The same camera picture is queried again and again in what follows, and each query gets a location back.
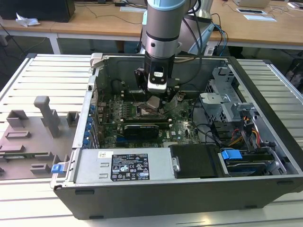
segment metal bracket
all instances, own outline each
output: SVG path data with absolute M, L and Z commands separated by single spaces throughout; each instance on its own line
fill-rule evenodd
M 205 104 L 222 104 L 229 103 L 230 100 L 226 95 L 220 95 L 217 93 L 201 93 L 200 98 L 203 100 Z
M 240 111 L 250 111 L 251 109 L 255 109 L 252 103 L 234 103 L 231 106 L 233 119 L 240 118 Z
M 104 60 L 104 56 L 103 56 L 103 53 L 93 53 L 91 56 L 90 56 L 90 67 L 92 69 L 95 69 L 99 66 L 102 66 L 103 63 L 103 60 Z

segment black box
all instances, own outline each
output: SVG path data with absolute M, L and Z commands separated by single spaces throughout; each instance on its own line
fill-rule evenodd
M 73 0 L 0 0 L 0 16 L 6 20 L 26 18 L 68 22 L 75 12 Z

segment black plastic cover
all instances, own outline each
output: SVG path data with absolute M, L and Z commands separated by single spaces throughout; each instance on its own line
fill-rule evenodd
M 216 145 L 185 144 L 172 145 L 172 157 L 178 158 L 180 172 L 176 178 L 215 178 L 224 177 Z

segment sticker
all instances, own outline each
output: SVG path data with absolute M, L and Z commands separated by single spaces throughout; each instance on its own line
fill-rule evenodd
M 111 158 L 113 153 L 113 151 L 99 151 L 98 158 Z
M 149 180 L 147 154 L 123 154 L 112 156 L 112 181 Z
M 19 158 L 25 158 L 24 156 L 7 156 L 5 159 L 19 159 Z

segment paper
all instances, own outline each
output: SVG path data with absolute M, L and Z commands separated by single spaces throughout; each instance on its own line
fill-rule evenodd
M 263 17 L 263 16 L 254 16 L 254 15 L 244 15 L 247 20 L 262 20 L 262 21 L 276 21 L 271 17 Z
M 130 7 L 130 6 L 121 6 L 120 7 L 121 12 L 138 12 L 138 13 L 144 13 L 146 9 L 140 9 L 140 8 L 135 8 L 135 7 Z
M 40 23 L 38 22 L 38 19 L 32 18 L 28 19 L 25 17 L 20 16 L 18 13 L 16 13 L 17 19 L 16 22 L 24 27 L 28 26 L 34 26 L 34 25 L 39 25 Z

